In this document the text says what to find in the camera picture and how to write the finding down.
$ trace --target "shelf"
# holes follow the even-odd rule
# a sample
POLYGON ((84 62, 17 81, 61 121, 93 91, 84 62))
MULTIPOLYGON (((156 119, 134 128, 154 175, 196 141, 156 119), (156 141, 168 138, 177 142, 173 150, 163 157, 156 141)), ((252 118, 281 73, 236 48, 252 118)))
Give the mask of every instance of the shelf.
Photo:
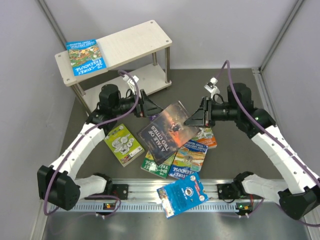
MULTIPOLYGON (((139 90, 144 89, 147 95, 153 94, 171 85, 171 81, 166 83, 166 74, 159 64, 154 66, 151 63, 149 65, 146 65, 144 67, 130 72, 130 74, 132 76, 136 75, 139 78, 139 90)), ((122 77, 119 76, 110 81, 104 82, 98 86, 86 90, 83 99, 91 111, 93 111, 97 107, 97 103, 99 101, 99 93, 101 91, 101 88, 106 84, 117 85, 122 97, 126 96, 126 92, 129 89, 128 84, 122 79, 122 77)))
POLYGON ((172 40, 154 20, 99 38, 96 41, 107 68, 76 77, 68 52, 63 51, 55 55, 63 83, 67 87, 172 45, 172 40))

